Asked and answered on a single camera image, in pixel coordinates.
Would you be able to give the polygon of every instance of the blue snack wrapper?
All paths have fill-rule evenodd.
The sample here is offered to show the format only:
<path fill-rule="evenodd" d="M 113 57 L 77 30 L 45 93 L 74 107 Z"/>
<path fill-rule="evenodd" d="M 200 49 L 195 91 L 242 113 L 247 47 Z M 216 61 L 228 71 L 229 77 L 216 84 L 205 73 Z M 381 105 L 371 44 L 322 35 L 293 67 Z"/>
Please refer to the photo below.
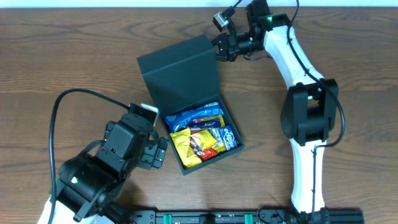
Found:
<path fill-rule="evenodd" d="M 220 134 L 227 151 L 238 146 L 230 125 L 220 128 Z"/>
<path fill-rule="evenodd" d="M 178 114 L 165 117 L 164 122 L 169 126 L 172 133 L 176 133 L 179 129 L 184 128 L 194 119 L 207 118 L 209 116 L 224 115 L 218 102 L 208 103 L 194 110 L 183 111 Z"/>
<path fill-rule="evenodd" d="M 218 119 L 218 118 L 208 120 L 208 121 L 200 121 L 200 122 L 192 121 L 187 124 L 187 128 L 190 128 L 191 131 L 199 130 L 199 129 L 208 129 L 208 128 L 220 128 L 220 127 L 221 127 L 221 123 L 220 123 L 220 119 Z"/>

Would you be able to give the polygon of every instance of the wooden table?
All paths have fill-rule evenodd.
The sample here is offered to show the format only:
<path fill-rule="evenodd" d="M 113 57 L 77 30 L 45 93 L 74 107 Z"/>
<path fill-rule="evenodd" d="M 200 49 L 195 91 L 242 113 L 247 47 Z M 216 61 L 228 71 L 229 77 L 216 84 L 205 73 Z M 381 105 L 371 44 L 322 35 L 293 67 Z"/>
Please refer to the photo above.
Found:
<path fill-rule="evenodd" d="M 35 223 L 49 197 L 48 132 L 56 97 L 89 88 L 126 104 L 152 103 L 136 57 L 205 33 L 221 9 L 1 9 L 0 223 Z M 272 8 L 291 17 L 293 8 Z M 248 29 L 244 9 L 234 16 Z M 325 151 L 330 208 L 360 207 L 367 223 L 398 223 L 398 9 L 302 8 L 294 25 L 314 66 L 340 86 L 344 140 Z M 269 59 L 219 63 L 221 91 L 246 141 L 240 153 L 187 176 L 171 148 L 161 170 L 136 169 L 129 208 L 250 209 L 288 205 L 292 149 L 279 115 L 284 81 Z M 58 111 L 57 168 L 103 137 L 124 110 L 74 93 Z M 339 122 L 330 139 L 337 137 Z M 156 128 L 165 136 L 161 125 Z"/>

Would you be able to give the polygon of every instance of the open box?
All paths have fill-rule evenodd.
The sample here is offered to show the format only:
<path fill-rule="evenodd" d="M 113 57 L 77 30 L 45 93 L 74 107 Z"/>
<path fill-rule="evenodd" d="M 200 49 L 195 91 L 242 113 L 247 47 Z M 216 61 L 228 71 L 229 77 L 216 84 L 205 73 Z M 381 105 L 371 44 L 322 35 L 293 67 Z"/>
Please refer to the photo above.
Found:
<path fill-rule="evenodd" d="M 186 40 L 137 58 L 149 93 L 162 121 L 183 175 L 239 152 L 244 143 L 220 95 L 220 81 L 213 45 L 206 36 Z M 218 102 L 238 146 L 189 169 L 184 168 L 164 118 L 181 111 Z"/>

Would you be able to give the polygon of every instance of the robotic arm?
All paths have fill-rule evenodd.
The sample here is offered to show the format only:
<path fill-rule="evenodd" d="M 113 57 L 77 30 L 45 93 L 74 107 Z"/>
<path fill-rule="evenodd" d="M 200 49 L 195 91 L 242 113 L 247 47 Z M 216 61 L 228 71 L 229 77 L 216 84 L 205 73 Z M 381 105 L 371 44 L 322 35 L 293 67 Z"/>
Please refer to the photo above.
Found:
<path fill-rule="evenodd" d="M 238 55 L 260 50 L 265 50 L 274 59 L 288 89 L 280 120 L 294 155 L 291 202 L 298 213 L 318 212 L 325 207 L 321 191 L 324 147 L 318 147 L 315 155 L 314 149 L 326 144 L 328 133 L 333 129 L 336 105 L 331 93 L 337 96 L 338 86 L 314 69 L 297 42 L 293 27 L 289 28 L 289 18 L 286 14 L 271 14 L 265 0 L 254 0 L 246 7 L 249 32 L 237 34 L 231 16 L 222 16 L 229 14 L 219 12 L 213 19 L 220 31 L 223 28 L 229 30 L 229 35 L 220 34 L 213 41 L 219 48 L 217 59 L 233 62 Z M 288 44 L 288 31 L 290 43 L 304 67 L 331 91 L 325 91 L 307 75 Z M 317 100 L 318 104 L 308 106 L 308 100 Z"/>
<path fill-rule="evenodd" d="M 56 100 L 50 123 L 50 155 L 53 154 L 53 131 L 57 109 L 68 93 L 79 91 L 98 96 L 128 109 L 120 121 L 110 121 L 102 140 L 90 143 L 76 157 L 59 169 L 51 198 L 45 204 L 39 223 L 92 223 L 106 216 L 113 222 L 125 222 L 114 209 L 113 200 L 133 169 L 160 169 L 169 141 L 159 138 L 154 130 L 159 110 L 153 106 L 126 106 L 99 93 L 85 89 L 64 91 Z M 88 154 L 99 146 L 95 156 Z"/>

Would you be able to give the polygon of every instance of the candy wrapper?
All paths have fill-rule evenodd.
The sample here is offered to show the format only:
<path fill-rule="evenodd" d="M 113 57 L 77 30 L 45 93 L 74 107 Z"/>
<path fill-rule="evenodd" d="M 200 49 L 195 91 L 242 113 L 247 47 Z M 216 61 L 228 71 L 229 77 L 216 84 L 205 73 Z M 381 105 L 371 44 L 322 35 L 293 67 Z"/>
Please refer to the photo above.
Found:
<path fill-rule="evenodd" d="M 201 132 L 201 131 L 203 131 L 203 130 L 202 129 L 191 130 L 191 134 L 196 134 L 196 133 Z"/>
<path fill-rule="evenodd" d="M 237 146 L 234 134 L 232 132 L 231 126 L 225 126 L 220 128 L 221 138 L 223 139 L 225 148 L 227 151 L 235 148 Z"/>
<path fill-rule="evenodd" d="M 217 140 L 217 143 L 212 146 L 212 148 L 217 152 L 217 154 L 224 152 L 225 146 L 223 138 L 221 137 L 220 130 L 218 128 L 210 128 L 208 129 L 210 134 Z"/>
<path fill-rule="evenodd" d="M 187 124 L 187 127 L 190 128 L 191 131 L 200 130 L 200 129 L 208 129 L 208 128 L 220 128 L 221 123 L 220 123 L 219 118 L 211 119 L 211 120 L 207 120 L 207 121 L 194 120 L 194 121 L 190 122 L 189 124 Z"/>
<path fill-rule="evenodd" d="M 217 152 L 212 148 L 216 143 L 217 140 L 213 138 L 208 130 L 192 134 L 190 139 L 191 148 L 204 161 L 217 155 Z"/>
<path fill-rule="evenodd" d="M 225 127 L 225 122 L 224 122 L 223 115 L 216 115 L 216 116 L 210 116 L 208 118 L 194 119 L 192 122 L 198 123 L 198 122 L 202 122 L 202 121 L 209 121 L 209 120 L 216 119 L 216 118 L 218 118 L 219 121 L 220 121 L 220 127 L 216 127 L 216 128 Z"/>
<path fill-rule="evenodd" d="M 206 118 L 214 115 L 224 115 L 218 102 L 208 103 L 194 110 L 183 111 L 181 113 L 165 117 L 165 123 L 169 126 L 172 133 L 185 127 L 194 119 Z"/>
<path fill-rule="evenodd" d="M 194 153 L 190 147 L 190 135 L 191 131 L 189 128 L 179 131 L 175 134 L 170 133 L 175 149 L 180 156 L 182 164 L 186 168 L 191 168 L 201 163 L 201 159 Z"/>

